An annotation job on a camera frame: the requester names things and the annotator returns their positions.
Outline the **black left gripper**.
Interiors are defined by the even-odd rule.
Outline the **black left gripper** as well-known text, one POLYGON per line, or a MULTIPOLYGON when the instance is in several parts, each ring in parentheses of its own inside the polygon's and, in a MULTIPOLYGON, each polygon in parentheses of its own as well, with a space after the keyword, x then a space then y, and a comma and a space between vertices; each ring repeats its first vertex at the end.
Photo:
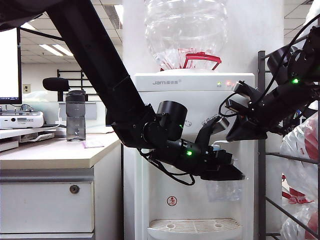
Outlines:
POLYGON ((202 151, 202 180, 207 181, 239 181, 245 175, 232 164, 232 154, 225 149, 208 147, 202 151))

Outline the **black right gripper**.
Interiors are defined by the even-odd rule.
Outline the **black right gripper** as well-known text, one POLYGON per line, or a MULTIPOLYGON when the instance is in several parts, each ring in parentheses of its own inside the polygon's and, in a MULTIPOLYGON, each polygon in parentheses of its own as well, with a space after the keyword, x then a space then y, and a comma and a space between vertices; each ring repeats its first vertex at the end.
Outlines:
POLYGON ((226 136, 228 142, 242 140, 265 140, 267 132, 282 135, 282 99, 264 99, 259 103, 248 102, 244 113, 237 116, 226 136))

